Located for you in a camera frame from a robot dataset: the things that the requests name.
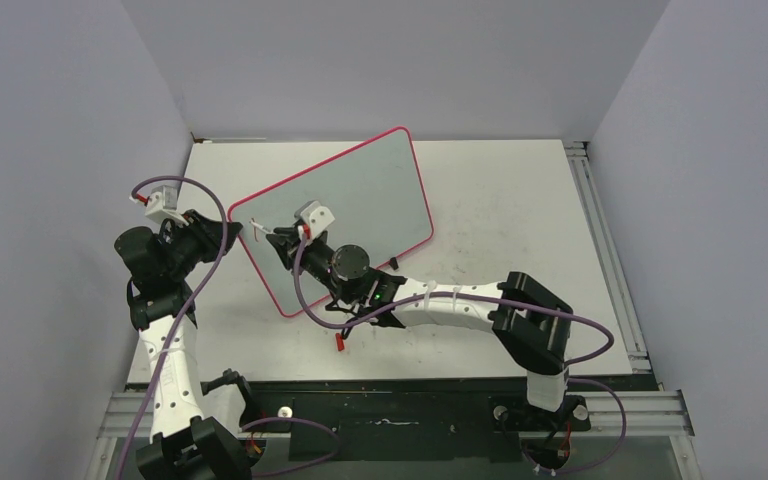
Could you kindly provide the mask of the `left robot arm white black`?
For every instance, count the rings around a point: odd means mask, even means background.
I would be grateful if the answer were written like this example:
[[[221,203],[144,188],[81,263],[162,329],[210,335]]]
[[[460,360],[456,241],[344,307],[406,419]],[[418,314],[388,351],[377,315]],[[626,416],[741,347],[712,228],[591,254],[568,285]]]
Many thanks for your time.
[[[130,272],[126,287],[131,323],[151,371],[141,414],[149,413],[149,443],[135,450],[145,479],[249,479],[247,454],[236,434],[201,407],[195,343],[194,296],[186,278],[200,264],[216,267],[242,230],[238,222],[210,220],[194,210],[158,231],[122,233],[116,253]]]

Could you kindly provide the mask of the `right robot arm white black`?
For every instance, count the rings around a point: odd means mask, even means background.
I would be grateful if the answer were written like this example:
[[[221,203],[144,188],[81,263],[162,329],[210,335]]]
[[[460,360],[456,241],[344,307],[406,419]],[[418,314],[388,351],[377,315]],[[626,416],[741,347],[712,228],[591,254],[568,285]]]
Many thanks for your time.
[[[364,323],[380,328],[418,326],[462,328],[494,335],[528,377],[525,411],[539,428],[550,428],[566,412],[570,336],[569,304],[529,275],[512,271],[505,280],[483,285],[419,281],[372,267],[358,245],[332,249],[326,235],[314,240],[290,227],[266,236],[294,288],[310,275],[324,286],[329,312],[347,315],[331,323],[341,338]]]

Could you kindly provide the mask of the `pink framed whiteboard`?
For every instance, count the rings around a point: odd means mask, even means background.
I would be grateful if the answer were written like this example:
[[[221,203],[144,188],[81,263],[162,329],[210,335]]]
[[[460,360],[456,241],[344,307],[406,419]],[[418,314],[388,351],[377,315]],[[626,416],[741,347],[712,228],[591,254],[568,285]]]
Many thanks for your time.
[[[234,202],[228,216],[244,224],[240,242],[278,312],[301,313],[290,272],[264,232],[286,227],[305,204],[317,201],[333,213],[328,244],[355,244],[374,267],[427,243],[434,234],[409,130],[399,126],[348,148]]]

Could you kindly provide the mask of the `white marker pen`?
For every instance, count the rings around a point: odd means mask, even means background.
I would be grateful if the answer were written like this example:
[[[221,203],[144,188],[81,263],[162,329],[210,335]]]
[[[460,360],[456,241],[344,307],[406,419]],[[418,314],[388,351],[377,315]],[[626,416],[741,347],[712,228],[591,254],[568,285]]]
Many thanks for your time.
[[[254,221],[254,220],[251,220],[250,224],[252,225],[252,227],[255,230],[257,230],[257,231],[259,231],[259,232],[261,232],[263,234],[268,235],[268,234],[272,234],[273,233],[272,229],[270,229],[270,228],[268,228],[268,227],[266,227],[266,226],[264,226],[264,225],[262,225],[262,224],[260,224],[260,223],[258,223],[256,221]]]

